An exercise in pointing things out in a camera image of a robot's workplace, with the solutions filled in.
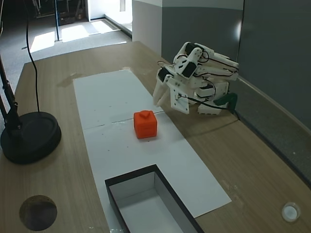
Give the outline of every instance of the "round hole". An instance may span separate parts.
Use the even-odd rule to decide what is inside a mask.
[[[19,209],[19,218],[32,231],[43,231],[56,220],[57,208],[48,197],[38,195],[28,198]]]
[[[287,222],[295,222],[300,217],[300,208],[293,202],[284,205],[282,217]]]

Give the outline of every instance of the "cube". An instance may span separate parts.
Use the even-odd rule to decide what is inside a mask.
[[[134,129],[138,139],[155,137],[157,134],[157,120],[153,111],[134,113]]]

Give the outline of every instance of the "wooden table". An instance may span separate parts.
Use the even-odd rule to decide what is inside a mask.
[[[41,110],[62,129],[58,148],[42,161],[19,166],[0,160],[0,232],[32,232],[21,223],[21,204],[34,195],[50,197],[58,215],[45,233],[109,233],[89,163],[72,80],[129,67],[152,93],[158,55],[140,42],[83,50],[37,61]],[[20,114],[36,111],[35,73],[26,64],[16,99]],[[163,109],[198,153],[232,202],[197,218],[208,233],[310,233],[311,191],[250,129],[228,112],[190,115]],[[285,222],[287,202],[301,208]]]

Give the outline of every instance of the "white round button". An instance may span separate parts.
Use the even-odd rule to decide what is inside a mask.
[[[283,207],[282,217],[287,222],[294,222],[300,217],[300,208],[295,203],[289,202]]]

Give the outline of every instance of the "lamp base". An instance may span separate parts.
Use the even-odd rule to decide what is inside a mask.
[[[15,164],[30,164],[52,153],[62,135],[56,118],[44,112],[19,118],[23,124],[19,138],[11,138],[7,129],[2,132],[0,142],[4,156]]]

